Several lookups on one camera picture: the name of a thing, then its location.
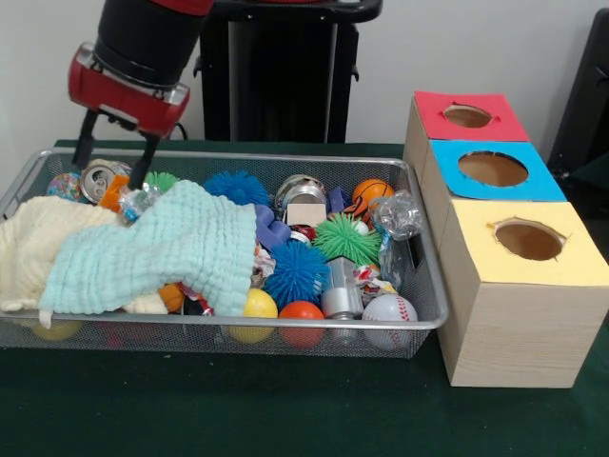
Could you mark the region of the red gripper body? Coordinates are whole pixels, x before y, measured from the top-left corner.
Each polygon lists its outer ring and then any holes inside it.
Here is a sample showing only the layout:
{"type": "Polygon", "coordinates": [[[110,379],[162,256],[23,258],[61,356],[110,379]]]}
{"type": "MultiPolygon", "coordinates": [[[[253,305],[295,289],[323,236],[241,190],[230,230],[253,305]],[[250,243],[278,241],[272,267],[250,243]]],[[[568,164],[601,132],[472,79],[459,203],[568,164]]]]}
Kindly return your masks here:
{"type": "Polygon", "coordinates": [[[113,74],[98,61],[91,43],[82,44],[72,58],[68,92],[72,102],[159,138],[172,133],[190,97],[181,83],[172,89],[145,88],[113,74]]]}

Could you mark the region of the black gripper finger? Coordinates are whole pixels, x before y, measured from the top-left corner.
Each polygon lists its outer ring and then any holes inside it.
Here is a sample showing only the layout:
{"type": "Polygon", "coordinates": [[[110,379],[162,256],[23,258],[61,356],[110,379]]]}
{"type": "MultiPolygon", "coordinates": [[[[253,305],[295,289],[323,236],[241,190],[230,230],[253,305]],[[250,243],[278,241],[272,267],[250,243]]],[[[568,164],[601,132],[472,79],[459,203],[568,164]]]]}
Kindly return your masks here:
{"type": "Polygon", "coordinates": [[[145,134],[146,140],[144,153],[140,159],[135,163],[132,171],[129,175],[128,188],[129,189],[141,189],[148,173],[148,169],[151,165],[154,154],[159,146],[160,138],[151,134],[145,134]]]}
{"type": "Polygon", "coordinates": [[[93,130],[97,119],[98,112],[93,109],[88,109],[72,156],[72,164],[76,167],[86,167],[89,163],[94,146],[93,130]]]}

